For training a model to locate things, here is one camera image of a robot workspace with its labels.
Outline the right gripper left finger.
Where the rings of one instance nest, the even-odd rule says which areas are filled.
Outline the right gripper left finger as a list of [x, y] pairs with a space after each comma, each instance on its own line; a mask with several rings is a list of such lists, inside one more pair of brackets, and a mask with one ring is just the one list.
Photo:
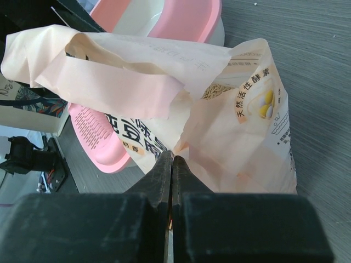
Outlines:
[[145, 199], [137, 262], [167, 262], [168, 228], [172, 210], [171, 151], [161, 153], [153, 168], [127, 192]]

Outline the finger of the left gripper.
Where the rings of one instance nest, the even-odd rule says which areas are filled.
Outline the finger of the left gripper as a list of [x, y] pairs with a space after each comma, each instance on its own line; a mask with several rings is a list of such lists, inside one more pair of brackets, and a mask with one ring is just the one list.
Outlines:
[[80, 32], [106, 32], [76, 0], [53, 1], [51, 9], [70, 28]]

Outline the pink cat litter bag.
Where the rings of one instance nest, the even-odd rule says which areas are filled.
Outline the pink cat litter bag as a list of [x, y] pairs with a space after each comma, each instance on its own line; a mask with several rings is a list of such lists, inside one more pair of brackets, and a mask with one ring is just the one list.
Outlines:
[[226, 48], [51, 25], [7, 35], [1, 71], [107, 114], [145, 173], [170, 150], [212, 191], [296, 192], [288, 95], [265, 39]]

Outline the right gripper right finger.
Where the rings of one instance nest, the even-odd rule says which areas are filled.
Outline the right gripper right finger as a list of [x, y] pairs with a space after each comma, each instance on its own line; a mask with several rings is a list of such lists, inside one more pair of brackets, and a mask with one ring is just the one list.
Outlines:
[[189, 262], [185, 247], [185, 226], [182, 212], [185, 193], [210, 193], [211, 190], [195, 176], [185, 159], [175, 156], [172, 164], [172, 226], [174, 262]]

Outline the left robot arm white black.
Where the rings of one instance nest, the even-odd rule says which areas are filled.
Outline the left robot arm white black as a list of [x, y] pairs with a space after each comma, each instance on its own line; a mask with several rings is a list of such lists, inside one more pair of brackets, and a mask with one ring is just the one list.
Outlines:
[[[1, 1], [1, 54], [5, 52], [6, 36], [22, 30], [57, 24], [83, 32], [103, 32], [82, 4], [80, 1]], [[1, 106], [23, 108], [42, 105], [41, 112], [58, 113], [67, 104], [46, 88], [31, 89], [25, 83], [20, 83], [20, 86], [25, 94], [9, 102], [1, 100]], [[44, 172], [50, 179], [58, 180], [53, 188], [57, 191], [70, 172], [57, 143], [46, 136], [42, 139], [43, 148], [39, 148], [23, 137], [10, 138], [10, 151], [5, 154], [1, 169], [10, 174]]]

